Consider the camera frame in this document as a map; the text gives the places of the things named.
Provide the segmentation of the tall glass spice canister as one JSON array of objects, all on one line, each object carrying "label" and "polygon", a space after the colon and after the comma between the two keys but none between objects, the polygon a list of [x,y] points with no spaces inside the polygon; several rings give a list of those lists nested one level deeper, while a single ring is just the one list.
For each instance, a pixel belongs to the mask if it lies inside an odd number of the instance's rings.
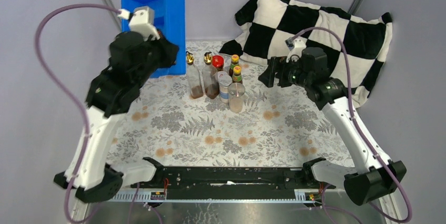
[{"label": "tall glass spice canister", "polygon": [[245,87],[241,83],[232,83],[228,88],[229,108],[233,113],[239,113],[244,106]]}]

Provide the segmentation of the metal lid shaker jar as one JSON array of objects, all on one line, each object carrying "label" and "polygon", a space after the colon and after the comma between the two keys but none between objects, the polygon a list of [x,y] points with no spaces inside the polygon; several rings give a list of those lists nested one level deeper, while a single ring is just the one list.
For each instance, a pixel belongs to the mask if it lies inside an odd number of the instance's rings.
[{"label": "metal lid shaker jar", "polygon": [[228,88],[232,84],[232,78],[229,75],[221,75],[219,82],[219,97],[223,103],[229,103]]}]

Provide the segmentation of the glass oil bottle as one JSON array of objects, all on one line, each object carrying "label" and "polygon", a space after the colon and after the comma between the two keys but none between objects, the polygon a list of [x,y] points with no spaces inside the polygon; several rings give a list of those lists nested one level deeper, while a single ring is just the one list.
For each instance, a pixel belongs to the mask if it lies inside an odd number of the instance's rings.
[{"label": "glass oil bottle", "polygon": [[216,79],[217,69],[212,64],[211,52],[204,54],[204,67],[202,68],[202,76],[204,81],[206,96],[215,99],[219,95],[219,85]]},{"label": "glass oil bottle", "polygon": [[200,98],[204,95],[200,72],[196,65],[194,65],[193,54],[186,51],[186,77],[189,84],[190,95],[192,99]]}]

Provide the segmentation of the blue divided plastic bin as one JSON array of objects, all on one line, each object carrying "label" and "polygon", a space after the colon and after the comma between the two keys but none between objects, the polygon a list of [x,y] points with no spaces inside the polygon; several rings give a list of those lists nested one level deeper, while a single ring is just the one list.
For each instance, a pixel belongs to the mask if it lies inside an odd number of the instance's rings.
[{"label": "blue divided plastic bin", "polygon": [[121,0],[121,7],[129,11],[143,6],[154,10],[154,26],[161,30],[171,43],[179,46],[176,64],[170,68],[158,69],[151,77],[184,75],[186,73],[185,0]]}]

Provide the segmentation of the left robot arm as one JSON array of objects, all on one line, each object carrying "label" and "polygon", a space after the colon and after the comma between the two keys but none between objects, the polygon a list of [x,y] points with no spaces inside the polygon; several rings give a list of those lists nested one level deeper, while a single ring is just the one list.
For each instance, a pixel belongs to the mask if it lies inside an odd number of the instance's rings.
[{"label": "left robot arm", "polygon": [[117,129],[149,77],[176,62],[179,47],[158,30],[148,38],[138,32],[122,32],[109,46],[108,66],[95,77],[87,93],[84,109],[88,125],[75,152],[80,164],[55,175],[54,182],[76,189],[84,203],[113,198],[122,187],[145,182],[156,188],[163,182],[161,165],[151,158],[128,164],[108,164],[106,159]]}]

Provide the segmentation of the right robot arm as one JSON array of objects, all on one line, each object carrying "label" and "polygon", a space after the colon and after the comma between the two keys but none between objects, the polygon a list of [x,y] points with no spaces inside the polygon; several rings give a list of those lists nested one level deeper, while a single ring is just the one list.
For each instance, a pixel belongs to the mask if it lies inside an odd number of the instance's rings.
[{"label": "right robot arm", "polygon": [[355,108],[349,103],[348,90],[341,80],[332,78],[327,55],[321,48],[305,48],[301,56],[272,57],[258,77],[267,87],[303,87],[308,98],[331,122],[347,147],[354,167],[333,164],[323,158],[304,163],[301,180],[308,188],[321,182],[345,190],[358,206],[370,203],[397,189],[405,176],[403,162],[392,161],[373,139]]}]

